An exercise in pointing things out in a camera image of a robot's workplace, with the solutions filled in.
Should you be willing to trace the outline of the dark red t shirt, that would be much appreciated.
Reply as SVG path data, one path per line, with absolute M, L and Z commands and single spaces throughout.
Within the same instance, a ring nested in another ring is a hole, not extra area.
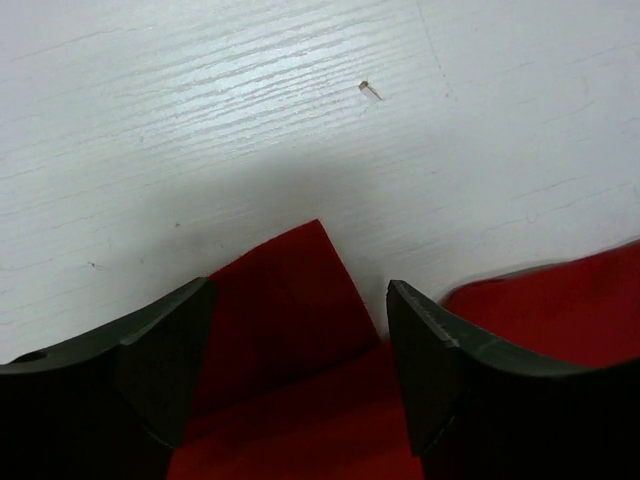
M 322 224 L 251 250 L 217 291 L 172 479 L 426 479 L 391 340 L 379 337 Z M 443 304 L 563 362 L 639 363 L 639 246 L 474 282 Z

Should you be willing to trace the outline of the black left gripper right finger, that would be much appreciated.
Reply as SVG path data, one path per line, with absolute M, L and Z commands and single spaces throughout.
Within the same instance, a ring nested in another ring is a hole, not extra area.
M 517 346 L 393 280 L 390 340 L 426 479 L 635 479 L 639 363 L 605 368 Z

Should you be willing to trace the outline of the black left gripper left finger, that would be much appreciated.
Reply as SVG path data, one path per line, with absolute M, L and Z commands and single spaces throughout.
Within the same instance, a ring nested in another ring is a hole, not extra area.
M 4 479 L 164 479 L 182 445 L 215 287 L 196 278 L 1 367 Z

